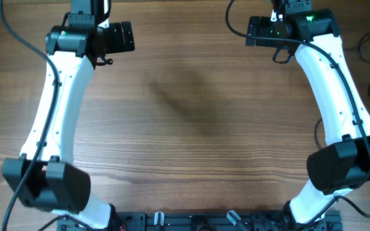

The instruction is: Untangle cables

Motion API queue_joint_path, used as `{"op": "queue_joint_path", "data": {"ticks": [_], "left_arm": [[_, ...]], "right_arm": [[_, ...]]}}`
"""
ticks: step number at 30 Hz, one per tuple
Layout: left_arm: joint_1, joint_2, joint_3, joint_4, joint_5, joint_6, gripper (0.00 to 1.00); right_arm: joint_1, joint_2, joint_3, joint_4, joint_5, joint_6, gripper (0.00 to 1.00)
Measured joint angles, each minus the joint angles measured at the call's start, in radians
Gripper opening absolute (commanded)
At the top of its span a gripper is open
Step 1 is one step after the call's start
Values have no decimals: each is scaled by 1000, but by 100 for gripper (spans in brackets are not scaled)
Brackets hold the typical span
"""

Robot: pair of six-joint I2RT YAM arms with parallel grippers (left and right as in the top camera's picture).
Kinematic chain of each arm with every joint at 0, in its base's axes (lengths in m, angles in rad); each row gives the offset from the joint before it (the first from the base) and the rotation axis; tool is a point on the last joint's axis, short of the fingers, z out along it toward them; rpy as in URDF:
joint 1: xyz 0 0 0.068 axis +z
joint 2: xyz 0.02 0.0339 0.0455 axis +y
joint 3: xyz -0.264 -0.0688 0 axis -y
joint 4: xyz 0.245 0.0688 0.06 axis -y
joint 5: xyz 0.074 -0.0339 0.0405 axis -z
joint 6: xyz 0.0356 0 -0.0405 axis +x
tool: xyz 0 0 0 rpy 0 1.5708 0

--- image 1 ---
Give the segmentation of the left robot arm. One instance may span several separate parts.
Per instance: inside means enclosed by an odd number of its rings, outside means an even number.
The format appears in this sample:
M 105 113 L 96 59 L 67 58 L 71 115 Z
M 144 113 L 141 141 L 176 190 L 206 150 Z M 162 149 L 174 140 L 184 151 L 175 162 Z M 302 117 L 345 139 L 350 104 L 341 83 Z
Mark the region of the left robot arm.
M 73 142 L 85 90 L 111 54 L 135 49 L 131 24 L 109 22 L 110 1 L 73 1 L 46 35 L 47 63 L 37 114 L 17 158 L 3 162 L 12 202 L 55 214 L 61 230 L 126 230 L 115 207 L 91 190 L 90 176 L 73 164 Z

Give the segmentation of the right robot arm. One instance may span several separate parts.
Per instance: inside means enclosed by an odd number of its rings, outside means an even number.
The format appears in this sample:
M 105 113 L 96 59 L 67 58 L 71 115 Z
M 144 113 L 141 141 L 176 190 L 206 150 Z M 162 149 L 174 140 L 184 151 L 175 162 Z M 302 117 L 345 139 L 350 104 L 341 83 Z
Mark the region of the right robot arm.
M 308 157 L 308 181 L 286 203 L 281 226 L 326 228 L 329 209 L 370 182 L 370 115 L 344 58 L 335 16 L 329 9 L 313 10 L 309 1 L 274 1 L 271 16 L 249 19 L 245 39 L 248 46 L 287 51 L 312 88 L 326 146 Z

